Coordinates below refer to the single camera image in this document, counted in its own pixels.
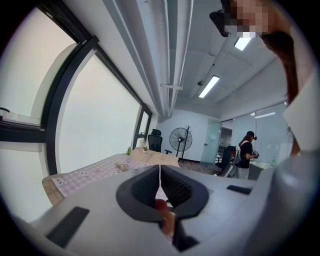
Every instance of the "ceiling light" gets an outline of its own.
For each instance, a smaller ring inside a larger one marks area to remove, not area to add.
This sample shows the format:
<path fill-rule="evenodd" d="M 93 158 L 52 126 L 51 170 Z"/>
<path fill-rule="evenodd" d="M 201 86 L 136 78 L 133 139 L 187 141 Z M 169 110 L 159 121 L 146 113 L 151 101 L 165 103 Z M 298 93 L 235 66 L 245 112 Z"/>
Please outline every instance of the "ceiling light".
<path fill-rule="evenodd" d="M 264 117 L 272 116 L 272 115 L 275 115 L 275 114 L 276 114 L 275 112 L 272 112 L 272 113 L 269 113 L 269 114 L 258 115 L 255 118 L 264 118 Z"/>
<path fill-rule="evenodd" d="M 248 33 L 243 33 L 242 37 L 239 37 L 236 41 L 234 46 L 239 50 L 243 51 L 246 48 L 247 44 L 250 42 L 253 36 L 249 35 Z"/>
<path fill-rule="evenodd" d="M 212 87 L 214 87 L 214 85 L 219 81 L 219 77 L 217 76 L 213 76 L 210 80 L 210 82 L 208 82 L 208 84 L 206 85 L 206 87 L 203 89 L 203 91 L 201 92 L 201 94 L 199 95 L 200 98 L 203 98 L 204 96 L 207 95 L 207 93 L 212 89 Z"/>

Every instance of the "white pipe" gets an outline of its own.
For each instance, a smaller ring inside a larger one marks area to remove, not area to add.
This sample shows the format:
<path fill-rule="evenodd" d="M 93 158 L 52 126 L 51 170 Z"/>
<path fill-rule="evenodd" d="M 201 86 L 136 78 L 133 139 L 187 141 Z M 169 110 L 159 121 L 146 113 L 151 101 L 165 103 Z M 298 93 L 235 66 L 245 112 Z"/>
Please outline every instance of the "white pipe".
<path fill-rule="evenodd" d="M 173 85 L 181 86 L 181 77 L 184 70 L 191 19 L 194 1 L 193 0 L 179 0 L 177 1 L 177 26 L 176 26 L 176 50 L 175 50 L 175 67 L 174 67 L 174 77 Z M 171 110 L 170 116 L 172 115 L 176 100 L 177 100 L 178 90 L 173 89 L 172 99 L 171 99 Z"/>
<path fill-rule="evenodd" d="M 154 36 L 160 65 L 160 85 L 169 84 L 169 22 L 167 0 L 149 0 L 147 2 L 151 14 Z M 162 87 L 165 115 L 169 115 L 169 88 Z"/>

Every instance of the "small plant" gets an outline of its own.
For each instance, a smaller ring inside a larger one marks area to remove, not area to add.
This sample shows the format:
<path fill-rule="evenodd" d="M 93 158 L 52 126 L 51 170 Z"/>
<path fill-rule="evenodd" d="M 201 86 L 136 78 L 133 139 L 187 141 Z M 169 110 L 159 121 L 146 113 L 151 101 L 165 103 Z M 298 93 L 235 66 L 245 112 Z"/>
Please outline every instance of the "small plant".
<path fill-rule="evenodd" d="M 130 156 L 130 154 L 131 154 L 131 148 L 130 148 L 129 146 L 128 146 L 128 148 L 126 149 L 125 154 L 126 154 L 127 156 Z"/>

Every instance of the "pink checkered tablecloth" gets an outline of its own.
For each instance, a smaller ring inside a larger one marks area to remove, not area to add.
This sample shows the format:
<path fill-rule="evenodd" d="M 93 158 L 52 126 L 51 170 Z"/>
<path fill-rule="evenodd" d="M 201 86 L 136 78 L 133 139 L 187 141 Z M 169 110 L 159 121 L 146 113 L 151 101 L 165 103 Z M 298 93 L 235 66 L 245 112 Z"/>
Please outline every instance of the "pink checkered tablecloth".
<path fill-rule="evenodd" d="M 99 162 L 95 162 L 86 167 L 51 179 L 61 194 L 64 197 L 67 197 L 88 183 L 121 174 L 120 168 L 116 166 L 116 162 L 119 161 L 123 164 L 128 164 L 130 170 L 151 165 L 131 159 L 125 154 L 116 154 Z M 159 187 L 155 198 L 163 200 L 168 199 L 161 186 Z"/>

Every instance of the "black office chair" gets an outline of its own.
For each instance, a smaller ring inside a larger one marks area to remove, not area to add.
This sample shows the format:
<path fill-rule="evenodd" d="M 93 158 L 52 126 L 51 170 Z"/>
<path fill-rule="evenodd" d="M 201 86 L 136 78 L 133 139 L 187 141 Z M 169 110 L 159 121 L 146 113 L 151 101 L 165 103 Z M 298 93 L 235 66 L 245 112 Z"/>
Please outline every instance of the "black office chair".
<path fill-rule="evenodd" d="M 162 137 L 161 131 L 157 129 L 152 129 L 151 134 L 148 135 L 149 141 L 149 149 L 155 152 L 161 152 L 161 144 L 162 144 Z M 165 150 L 166 154 L 172 153 L 170 150 Z"/>
<path fill-rule="evenodd" d="M 217 162 L 215 163 L 215 165 L 221 168 L 222 170 L 224 170 L 227 167 L 227 165 L 230 163 L 232 152 L 235 150 L 236 150 L 235 146 L 228 146 L 223 152 L 221 162 Z"/>

